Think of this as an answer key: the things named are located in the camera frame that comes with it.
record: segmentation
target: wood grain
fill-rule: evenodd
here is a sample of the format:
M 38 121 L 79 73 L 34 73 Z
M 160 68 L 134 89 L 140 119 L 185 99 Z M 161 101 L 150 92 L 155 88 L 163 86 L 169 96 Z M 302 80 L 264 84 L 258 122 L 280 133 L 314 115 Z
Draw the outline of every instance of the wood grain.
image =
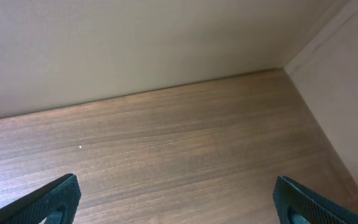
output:
M 0 120 L 0 208 L 66 173 L 75 223 L 278 223 L 278 175 L 358 212 L 283 70 Z

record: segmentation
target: laminate flooring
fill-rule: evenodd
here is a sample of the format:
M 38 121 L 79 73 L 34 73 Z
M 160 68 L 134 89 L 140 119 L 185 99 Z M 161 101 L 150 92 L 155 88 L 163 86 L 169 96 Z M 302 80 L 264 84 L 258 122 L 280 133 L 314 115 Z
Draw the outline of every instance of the laminate flooring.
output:
M 0 208 L 66 173 L 82 192 L 74 223 L 278 223 L 278 175 L 358 213 L 283 70 L 0 119 Z

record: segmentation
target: floor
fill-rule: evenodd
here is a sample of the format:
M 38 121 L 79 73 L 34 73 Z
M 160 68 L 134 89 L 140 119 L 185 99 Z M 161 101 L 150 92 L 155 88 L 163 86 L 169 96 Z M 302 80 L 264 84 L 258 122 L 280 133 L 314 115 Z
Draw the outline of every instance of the floor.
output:
M 0 120 L 0 208 L 66 173 L 82 192 L 74 223 L 278 223 L 278 175 L 358 213 L 283 70 Z

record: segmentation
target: wooden floor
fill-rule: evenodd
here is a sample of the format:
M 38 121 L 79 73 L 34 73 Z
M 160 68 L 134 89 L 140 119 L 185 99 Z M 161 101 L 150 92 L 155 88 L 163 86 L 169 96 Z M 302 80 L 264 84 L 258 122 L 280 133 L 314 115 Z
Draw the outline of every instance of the wooden floor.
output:
M 278 223 L 278 175 L 358 212 L 282 70 L 0 120 L 0 208 L 66 173 L 75 223 Z

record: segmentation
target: white wall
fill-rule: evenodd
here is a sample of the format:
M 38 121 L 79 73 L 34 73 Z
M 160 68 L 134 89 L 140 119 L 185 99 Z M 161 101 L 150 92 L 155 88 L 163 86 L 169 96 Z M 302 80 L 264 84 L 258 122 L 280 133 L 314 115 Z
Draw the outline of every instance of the white wall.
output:
M 0 118 L 281 67 L 348 0 L 0 0 Z
M 314 42 L 307 57 L 310 46 L 295 57 L 287 71 L 358 183 L 358 0 L 353 3 L 347 9 L 355 13 L 341 11 L 339 17 L 348 18 L 320 45 Z

